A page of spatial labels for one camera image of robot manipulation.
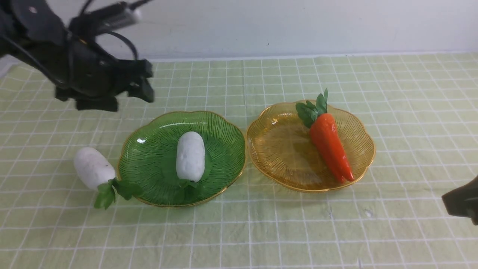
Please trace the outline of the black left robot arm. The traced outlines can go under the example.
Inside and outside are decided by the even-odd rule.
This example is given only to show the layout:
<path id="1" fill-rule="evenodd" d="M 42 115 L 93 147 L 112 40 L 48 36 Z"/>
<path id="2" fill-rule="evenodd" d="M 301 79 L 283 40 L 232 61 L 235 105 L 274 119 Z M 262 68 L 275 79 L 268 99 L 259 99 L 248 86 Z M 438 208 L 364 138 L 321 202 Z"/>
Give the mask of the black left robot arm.
<path id="1" fill-rule="evenodd" d="M 1 57 L 32 66 L 55 85 L 55 98 L 75 101 L 77 110 L 118 111 L 116 97 L 152 103 L 152 64 L 117 30 L 141 19 L 146 0 L 118 1 L 87 12 L 88 0 L 69 25 L 45 0 L 1 1 Z"/>

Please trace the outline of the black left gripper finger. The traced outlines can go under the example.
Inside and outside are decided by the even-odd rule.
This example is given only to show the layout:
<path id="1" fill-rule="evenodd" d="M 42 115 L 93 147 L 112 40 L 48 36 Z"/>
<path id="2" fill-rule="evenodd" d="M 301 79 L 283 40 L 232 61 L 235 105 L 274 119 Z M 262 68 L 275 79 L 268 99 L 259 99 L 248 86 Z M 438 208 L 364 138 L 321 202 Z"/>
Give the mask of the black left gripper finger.
<path id="1" fill-rule="evenodd" d="M 76 109 L 79 111 L 99 110 L 106 112 L 118 112 L 118 101 L 115 97 L 100 99 L 76 99 Z"/>
<path id="2" fill-rule="evenodd" d="M 155 101 L 154 89 L 152 88 L 148 78 L 140 77 L 126 87 L 128 97 L 142 99 L 145 102 L 153 103 Z"/>

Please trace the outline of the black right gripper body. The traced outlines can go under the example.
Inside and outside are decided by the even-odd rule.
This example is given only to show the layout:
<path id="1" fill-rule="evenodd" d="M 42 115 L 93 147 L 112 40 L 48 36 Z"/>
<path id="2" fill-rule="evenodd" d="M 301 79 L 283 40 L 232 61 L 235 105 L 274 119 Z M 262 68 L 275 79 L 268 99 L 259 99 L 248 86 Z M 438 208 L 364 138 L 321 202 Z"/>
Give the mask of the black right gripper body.
<path id="1" fill-rule="evenodd" d="M 441 197 L 447 213 L 451 216 L 469 218 L 478 225 L 478 177 L 455 188 Z"/>

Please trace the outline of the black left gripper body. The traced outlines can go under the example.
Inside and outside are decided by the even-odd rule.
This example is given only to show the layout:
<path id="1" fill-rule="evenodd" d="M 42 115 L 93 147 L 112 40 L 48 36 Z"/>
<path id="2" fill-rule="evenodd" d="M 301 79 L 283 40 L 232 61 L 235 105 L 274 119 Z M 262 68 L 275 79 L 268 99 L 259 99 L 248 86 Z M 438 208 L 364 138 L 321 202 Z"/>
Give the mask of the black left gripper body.
<path id="1" fill-rule="evenodd" d="M 55 98 L 100 99 L 115 97 L 126 91 L 133 80 L 152 77 L 152 64 L 139 59 L 136 46 L 127 38 L 121 41 L 130 48 L 133 59 L 118 59 L 98 44 L 86 44 L 75 38 L 63 46 L 40 44 L 35 54 L 42 67 L 53 75 Z"/>

